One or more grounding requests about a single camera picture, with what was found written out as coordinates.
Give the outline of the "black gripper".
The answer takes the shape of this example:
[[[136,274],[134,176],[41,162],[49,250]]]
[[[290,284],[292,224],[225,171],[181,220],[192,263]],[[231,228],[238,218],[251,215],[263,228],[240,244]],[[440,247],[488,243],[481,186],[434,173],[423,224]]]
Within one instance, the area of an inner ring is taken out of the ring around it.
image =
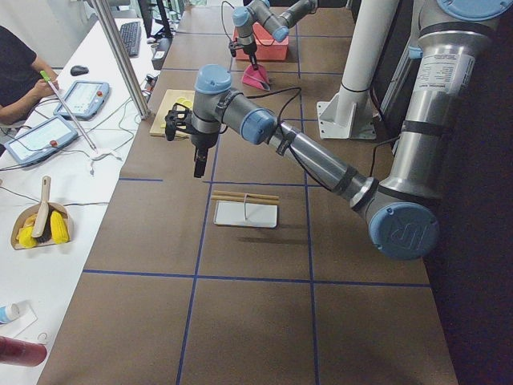
[[[216,145],[220,135],[220,123],[216,120],[205,121],[196,118],[193,110],[182,103],[174,103],[164,119],[165,136],[168,141],[173,141],[177,132],[188,134],[190,141],[195,146],[194,177],[203,177],[208,160],[208,150]]]
[[[250,67],[253,70],[259,69],[256,57],[257,45],[255,42],[252,42],[250,44],[243,44],[238,41],[238,38],[235,38],[229,42],[228,49],[233,58],[236,57],[238,51],[243,51],[248,56]]]

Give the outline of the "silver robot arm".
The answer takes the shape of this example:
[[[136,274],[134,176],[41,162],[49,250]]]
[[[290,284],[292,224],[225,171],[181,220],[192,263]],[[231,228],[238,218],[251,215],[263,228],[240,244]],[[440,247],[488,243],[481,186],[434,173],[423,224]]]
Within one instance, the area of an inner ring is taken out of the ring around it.
[[[307,14],[314,14],[317,7],[316,0],[301,0],[280,15],[270,10],[269,1],[254,0],[247,6],[236,7],[232,12],[232,21],[237,36],[228,45],[232,57],[236,56],[236,50],[242,50],[248,56],[251,68],[257,70],[257,43],[253,25],[260,24],[274,41],[281,43],[289,36],[289,30]]]
[[[502,61],[511,56],[509,1],[409,1],[411,22],[399,16],[399,1],[363,1],[348,38],[345,72],[308,135],[276,122],[277,108],[258,107],[240,92],[222,87],[199,92],[182,123],[196,146],[196,177],[208,149],[226,123],[228,137],[220,182],[250,180],[259,172],[287,174],[269,150],[277,148],[303,166],[318,188],[333,193],[334,215],[341,199],[351,217],[324,222],[321,233],[344,253],[376,248],[397,259],[424,255],[442,259],[509,260],[512,257],[512,121],[509,78]],[[415,86],[389,118],[399,145],[387,151],[378,174],[367,152],[374,142],[368,95],[382,48],[410,44],[420,63]]]

